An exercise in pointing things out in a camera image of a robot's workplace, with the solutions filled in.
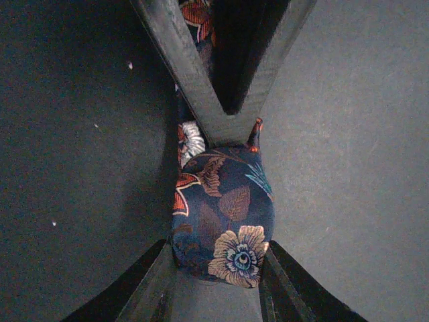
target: blue floral fabric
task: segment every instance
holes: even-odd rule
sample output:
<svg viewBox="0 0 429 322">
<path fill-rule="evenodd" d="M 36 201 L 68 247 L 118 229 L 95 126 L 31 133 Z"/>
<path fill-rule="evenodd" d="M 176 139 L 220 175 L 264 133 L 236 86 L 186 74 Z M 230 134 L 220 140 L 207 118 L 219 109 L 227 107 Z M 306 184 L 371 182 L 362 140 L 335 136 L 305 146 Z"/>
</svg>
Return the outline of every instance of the blue floral fabric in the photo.
<svg viewBox="0 0 429 322">
<path fill-rule="evenodd" d="M 211 5 L 204 0 L 180 1 L 209 75 L 216 43 Z M 207 150 L 178 87 L 176 92 L 179 179 L 172 222 L 176 262 L 199 279 L 256 287 L 274 223 L 273 194 L 259 150 L 262 120 L 256 120 L 246 144 Z"/>
</svg>

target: fabric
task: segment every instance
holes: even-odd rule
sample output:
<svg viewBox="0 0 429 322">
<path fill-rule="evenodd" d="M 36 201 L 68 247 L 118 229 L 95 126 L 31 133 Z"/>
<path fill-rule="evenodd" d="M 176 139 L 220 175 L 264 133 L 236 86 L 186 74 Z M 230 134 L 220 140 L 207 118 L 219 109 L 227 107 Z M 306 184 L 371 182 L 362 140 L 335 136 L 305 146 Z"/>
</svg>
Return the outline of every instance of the fabric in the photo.
<svg viewBox="0 0 429 322">
<path fill-rule="evenodd" d="M 180 1 L 180 8 L 209 77 L 213 72 L 212 3 Z M 242 146 L 206 149 L 180 89 L 179 179 L 172 244 L 179 268 L 202 280 L 253 288 L 273 235 L 273 194 L 259 153 L 262 120 Z"/>
</svg>

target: gray surface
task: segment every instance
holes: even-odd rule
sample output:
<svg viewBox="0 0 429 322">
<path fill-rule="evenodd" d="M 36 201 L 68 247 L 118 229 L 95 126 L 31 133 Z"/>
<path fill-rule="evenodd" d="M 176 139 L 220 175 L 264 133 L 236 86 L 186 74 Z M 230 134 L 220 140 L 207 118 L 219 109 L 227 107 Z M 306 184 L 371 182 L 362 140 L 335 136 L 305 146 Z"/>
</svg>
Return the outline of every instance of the gray surface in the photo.
<svg viewBox="0 0 429 322">
<path fill-rule="evenodd" d="M 172 82 L 129 8 L 14 6 L 0 320 L 55 321 L 168 230 Z M 263 109 L 274 239 L 374 322 L 429 321 L 428 11 L 319 0 Z M 206 284 L 179 275 L 175 321 L 261 320 L 256 290 Z"/>
</svg>

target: flower center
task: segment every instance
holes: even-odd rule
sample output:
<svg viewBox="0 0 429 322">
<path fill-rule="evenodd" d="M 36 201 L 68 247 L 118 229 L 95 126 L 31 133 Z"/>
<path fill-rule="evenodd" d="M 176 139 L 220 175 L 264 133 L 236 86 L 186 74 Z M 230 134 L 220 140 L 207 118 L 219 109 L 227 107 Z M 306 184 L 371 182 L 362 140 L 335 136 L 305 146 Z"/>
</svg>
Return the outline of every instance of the flower center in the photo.
<svg viewBox="0 0 429 322">
<path fill-rule="evenodd" d="M 234 264 L 240 270 L 248 270 L 251 265 L 249 254 L 247 252 L 239 252 L 235 255 Z"/>
</svg>

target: v-shaped black bracket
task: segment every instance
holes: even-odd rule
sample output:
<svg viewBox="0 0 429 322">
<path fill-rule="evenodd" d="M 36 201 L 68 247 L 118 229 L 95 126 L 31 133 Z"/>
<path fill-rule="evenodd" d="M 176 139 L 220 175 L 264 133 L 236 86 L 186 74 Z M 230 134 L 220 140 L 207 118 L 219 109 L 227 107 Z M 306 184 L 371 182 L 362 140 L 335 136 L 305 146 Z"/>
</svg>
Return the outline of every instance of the v-shaped black bracket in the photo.
<svg viewBox="0 0 429 322">
<path fill-rule="evenodd" d="M 225 113 L 177 0 L 130 0 L 194 113 L 210 147 L 246 142 L 279 67 L 316 0 L 267 0 L 233 102 Z"/>
</svg>

